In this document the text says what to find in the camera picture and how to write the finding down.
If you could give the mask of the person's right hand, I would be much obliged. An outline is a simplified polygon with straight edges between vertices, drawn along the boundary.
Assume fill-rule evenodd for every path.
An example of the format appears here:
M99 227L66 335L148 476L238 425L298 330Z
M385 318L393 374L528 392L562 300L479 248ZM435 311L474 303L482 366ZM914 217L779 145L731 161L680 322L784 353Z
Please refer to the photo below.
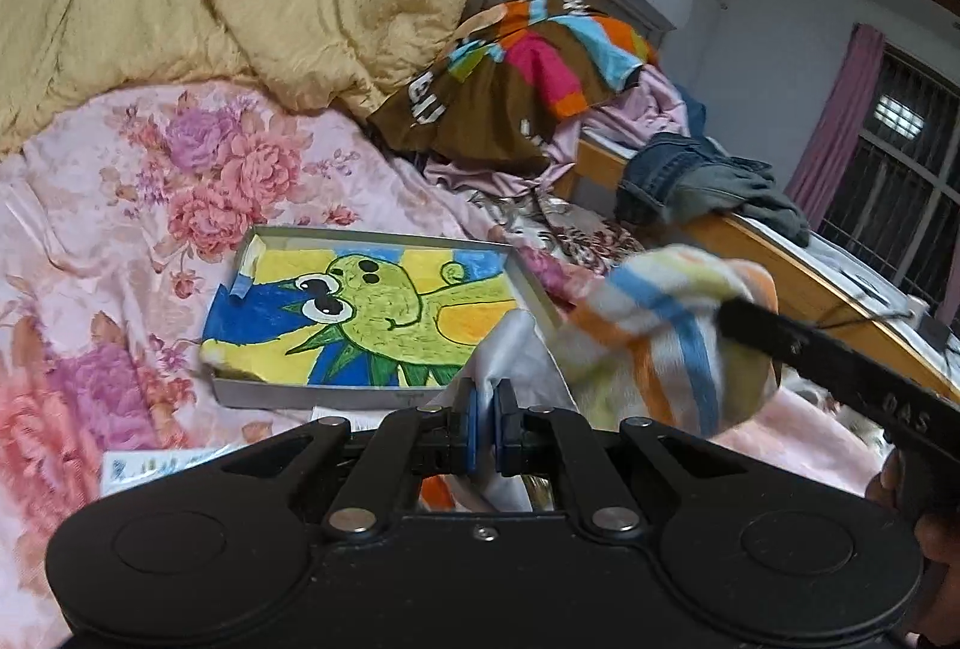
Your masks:
M869 500L898 511L901 457L893 451L884 468L867 484ZM958 580L958 519L928 514L914 527L924 557L944 568L939 589L919 613L913 631L926 641L926 647L957 647L960 633L960 581Z

